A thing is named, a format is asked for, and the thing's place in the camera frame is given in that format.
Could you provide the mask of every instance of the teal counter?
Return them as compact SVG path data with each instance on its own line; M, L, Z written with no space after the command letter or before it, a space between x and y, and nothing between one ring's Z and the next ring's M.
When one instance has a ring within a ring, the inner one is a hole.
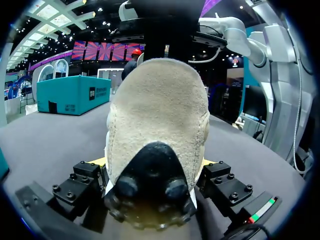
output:
M36 84L38 111L81 115L110 101L111 80L89 76L67 76Z
M8 164L5 160L5 157L0 149L0 180L2 180L7 172L9 171Z

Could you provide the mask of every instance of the led screen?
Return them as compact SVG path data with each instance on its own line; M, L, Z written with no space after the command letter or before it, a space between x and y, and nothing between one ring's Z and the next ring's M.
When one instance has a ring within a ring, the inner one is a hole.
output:
M115 43L113 45L112 61L123 61L125 58L125 49L125 44Z
M99 61L109 61L111 53L112 43L102 42L99 51Z
M84 60L96 60L99 43L88 41L86 46Z
M145 44L140 44L140 50L144 51L145 50Z
M132 59L131 54L135 49L139 49L140 48L140 44L137 43L130 43L127 45L126 48L126 56L125 56L125 60L126 61L130 61Z
M85 46L85 41L75 41L71 58L73 60L82 60L84 57Z

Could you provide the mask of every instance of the gray carpet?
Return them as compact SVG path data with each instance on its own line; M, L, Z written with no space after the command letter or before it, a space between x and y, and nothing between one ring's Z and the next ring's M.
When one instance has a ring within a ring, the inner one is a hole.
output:
M106 103L82 116L35 112L1 128L0 148L10 168L4 182L6 191L12 195L32 181L51 191L52 185L62 183L78 162L103 157L109 107L110 104ZM214 116L210 117L205 158L231 165L236 178L253 185L254 196L268 191L283 199L266 223L271 232L285 220L305 185L296 171L278 155ZM224 218L211 202L208 209L212 211L212 224L224 232L230 224L229 219ZM119 235L119 229L123 229L117 223L108 229L108 237L126 239ZM148 239L151 233L157 234L140 231L137 239ZM201 239L195 219L184 227L172 228L165 233L152 238ZM135 239L133 235L133 231L127 231L126 236Z

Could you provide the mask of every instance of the screw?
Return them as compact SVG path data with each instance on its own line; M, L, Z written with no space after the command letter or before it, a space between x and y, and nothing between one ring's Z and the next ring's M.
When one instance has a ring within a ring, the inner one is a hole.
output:
M69 191L67 194L66 194L66 197L70 200L74 199L76 196L71 192Z
M215 182L216 184L220 184L220 183L222 183L222 178L218 176L218 177L214 180L214 182Z
M229 173L227 178L232 180L235 178L235 175L233 173Z
M90 180L89 180L89 178L87 178L86 176L84 176L84 177L82 178L82 182L86 184L86 183L90 182Z
M53 190L55 193L57 193L57 192L60 191L60 187L55 184L55 185L52 186L52 190Z
M229 198L230 200L233 200L233 201L238 200L238 193L237 192L231 193Z
M245 186L245 191L246 192L251 192L253 188L254 187L251 184L248 184L247 186Z
M75 173L71 173L71 174L70 174L70 178L71 178L72 180L75 180L75 179L77 178L77 175L76 175Z

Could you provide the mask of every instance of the ceiling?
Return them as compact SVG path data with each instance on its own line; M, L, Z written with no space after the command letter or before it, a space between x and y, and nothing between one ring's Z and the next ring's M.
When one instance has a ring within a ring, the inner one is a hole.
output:
M77 0L60 0L66 6L75 3ZM84 5L76 7L71 11L76 16L85 15L95 12L95 16L90 19L83 20L84 29L79 28L76 24L67 26L70 30L69 34L65 34L61 30L55 31L56 39L49 36L44 38L47 44L41 45L39 49L34 49L33 53L29 53L20 64L8 72L17 72L19 70L27 70L29 63L31 65L42 61L56 54L72 50L75 40L103 42L111 31L116 29L120 23L118 15L119 7L125 0L87 0ZM203 17L215 17L215 13L219 17L236 17L242 20L246 27L250 27L263 21L255 14L255 12L246 4L245 0L221 0L213 6ZM13 42L12 51L19 46L21 41L27 34L41 21L32 16L22 16L13 26L9 35L9 42Z

